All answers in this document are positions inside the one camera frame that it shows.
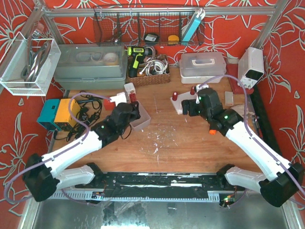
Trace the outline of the white peg board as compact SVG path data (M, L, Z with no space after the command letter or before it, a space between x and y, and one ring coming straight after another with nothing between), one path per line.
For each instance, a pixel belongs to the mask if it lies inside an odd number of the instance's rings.
M182 100L191 100L191 99L196 99L196 94L195 95L190 95L190 92L185 92L182 94L178 94L178 99L176 101L172 100L172 96L170 98L172 105L174 106L176 113L178 115L182 115L183 111L182 111L182 105L181 102Z

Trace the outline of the beige work glove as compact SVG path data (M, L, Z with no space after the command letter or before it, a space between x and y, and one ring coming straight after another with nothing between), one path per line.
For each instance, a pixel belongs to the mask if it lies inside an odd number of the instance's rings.
M254 117L254 112L250 111L248 107L246 108L246 118L244 117L245 104L231 106L230 108L236 111L244 120Z

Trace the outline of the orange black screwdriver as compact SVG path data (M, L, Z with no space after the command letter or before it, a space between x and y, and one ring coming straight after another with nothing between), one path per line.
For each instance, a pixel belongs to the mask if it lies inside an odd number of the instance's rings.
M210 135L215 135L216 133L217 133L217 129L216 129L215 127L212 127L212 126L211 126L211 127L209 128L209 134L210 134Z

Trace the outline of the red large spring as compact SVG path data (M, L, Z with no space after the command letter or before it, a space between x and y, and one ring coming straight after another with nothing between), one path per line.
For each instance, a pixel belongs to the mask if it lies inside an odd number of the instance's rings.
M137 98L136 98L136 94L135 94L135 93L130 93L130 94L129 94L129 98L130 98L130 102L131 102L131 103L137 101Z
M190 95L195 95L195 87L194 86L191 87Z
M172 94L172 100L176 101L178 99L178 93L177 92L173 92Z

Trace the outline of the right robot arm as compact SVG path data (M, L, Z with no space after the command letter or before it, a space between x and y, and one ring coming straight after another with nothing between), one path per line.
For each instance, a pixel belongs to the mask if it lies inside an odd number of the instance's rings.
M251 172L227 164L216 173L223 187L231 185L256 191L274 207L282 206L302 190L303 166L275 152L235 110L224 109L214 89L203 88L197 91L195 99L184 99L181 105L184 115L201 116L208 122L211 134L219 132L234 142L261 170Z

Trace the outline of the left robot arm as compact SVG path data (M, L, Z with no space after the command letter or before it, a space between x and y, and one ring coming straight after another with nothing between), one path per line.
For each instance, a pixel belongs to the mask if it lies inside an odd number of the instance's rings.
M118 140L130 123L140 117L138 101L120 103L110 115L78 139L51 153L31 155L22 180L33 198L42 202L58 189L98 182L101 170L96 164L88 163L75 169L70 169L69 166Z

